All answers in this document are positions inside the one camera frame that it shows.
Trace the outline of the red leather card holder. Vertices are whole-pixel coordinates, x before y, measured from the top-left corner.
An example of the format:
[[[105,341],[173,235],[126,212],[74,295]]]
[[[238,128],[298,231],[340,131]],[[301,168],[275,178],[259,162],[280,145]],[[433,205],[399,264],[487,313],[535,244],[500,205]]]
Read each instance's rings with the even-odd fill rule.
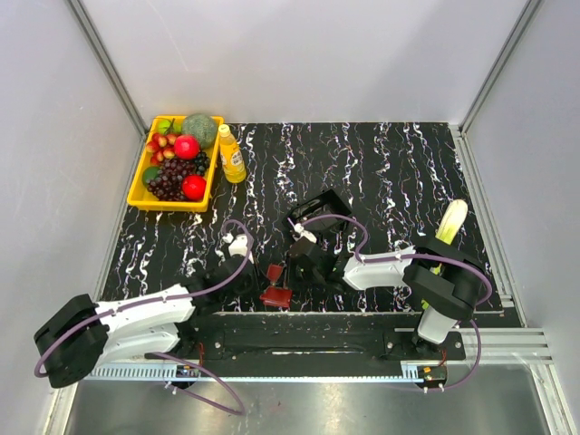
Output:
[[[286,285],[279,286],[278,282],[283,277],[285,268],[281,265],[271,264],[266,272],[268,286],[259,296],[263,305],[289,309],[292,299],[292,290]]]

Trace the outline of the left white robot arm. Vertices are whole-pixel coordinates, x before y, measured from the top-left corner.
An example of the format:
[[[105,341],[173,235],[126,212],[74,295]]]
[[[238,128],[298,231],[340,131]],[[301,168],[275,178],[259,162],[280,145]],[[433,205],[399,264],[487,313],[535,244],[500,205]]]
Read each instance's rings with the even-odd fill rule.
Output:
[[[123,301],[94,302],[87,294],[70,299],[34,334],[40,354],[35,376],[61,389],[107,363],[153,353],[193,354],[194,318],[218,312],[228,296],[256,286],[251,237],[226,241],[226,260],[183,283]]]

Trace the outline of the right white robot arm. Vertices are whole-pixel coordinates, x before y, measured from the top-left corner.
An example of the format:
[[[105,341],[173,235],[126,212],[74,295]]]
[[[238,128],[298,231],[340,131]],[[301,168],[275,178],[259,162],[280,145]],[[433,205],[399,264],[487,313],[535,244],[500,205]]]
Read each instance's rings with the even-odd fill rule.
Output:
[[[411,338],[414,352],[425,359],[440,353],[451,328],[470,320],[493,292],[476,259],[436,237],[398,252],[348,257],[334,256],[314,238],[300,237],[288,257],[295,278],[338,291],[408,287],[427,304]]]

